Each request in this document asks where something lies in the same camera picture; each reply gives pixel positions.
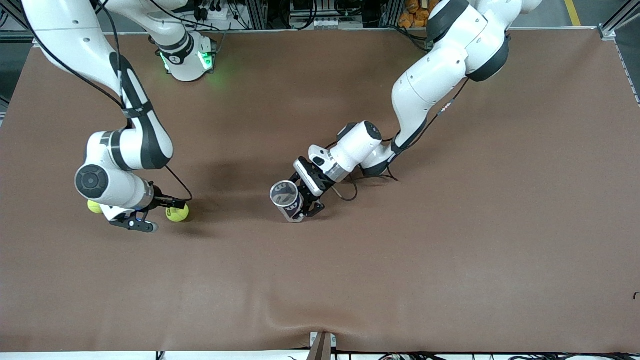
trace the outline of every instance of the gray floor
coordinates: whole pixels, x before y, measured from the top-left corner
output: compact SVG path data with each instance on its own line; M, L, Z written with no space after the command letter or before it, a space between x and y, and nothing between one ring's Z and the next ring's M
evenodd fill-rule
M573 0L579 22L583 26L596 26L606 22L624 2L625 0ZM113 18L118 32L142 32L139 25L125 17L113 14ZM99 15L99 20L105 31L111 31L111 25L103 13ZM565 0L543 0L535 11L519 17L513 27L555 28L571 25L572 20L567 11ZM0 29L0 96L10 100L30 45L3 43L2 34L5 28ZM634 83L640 84L640 19L619 29L617 34L616 40L627 64L630 77ZM0 102L0 114L5 111L6 108Z

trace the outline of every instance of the table surface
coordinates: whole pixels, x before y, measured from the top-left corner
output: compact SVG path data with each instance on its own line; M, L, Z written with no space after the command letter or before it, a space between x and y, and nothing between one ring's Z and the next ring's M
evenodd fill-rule
M0 350L264 350L311 331L361 351L640 351L640 110L596 31L512 31L357 201L288 224L268 198L347 122L397 131L421 54L379 31L230 34L216 72L164 73L121 37L175 146L190 221L90 213L73 177L119 109L32 50L0 129ZM166 171L140 172L182 196ZM345 194L348 184L339 185Z

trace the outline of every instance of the yellow-green tennis ball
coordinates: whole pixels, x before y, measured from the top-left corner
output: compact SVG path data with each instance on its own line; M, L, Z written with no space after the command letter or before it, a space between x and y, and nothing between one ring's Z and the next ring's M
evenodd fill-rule
M100 204L98 204L95 201L87 200L86 207L89 208L89 210L91 210L91 212L94 214L102 214L102 209L100 208Z
M189 206L187 204L184 205L184 209L178 208L167 208L166 209L166 218L171 220L172 222L181 222L189 216Z

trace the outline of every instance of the brown tablecloth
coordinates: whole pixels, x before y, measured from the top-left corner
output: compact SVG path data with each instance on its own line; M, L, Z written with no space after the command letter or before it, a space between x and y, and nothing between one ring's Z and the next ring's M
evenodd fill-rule
M74 189L106 97L33 50L0 129L0 350L640 351L640 110L596 31L512 31L357 201L287 224L268 190L347 122L397 131L401 35L227 36L216 73L179 83L122 36L173 138L191 221L156 234L90 213ZM166 171L141 172L185 195ZM349 195L350 185L339 185Z

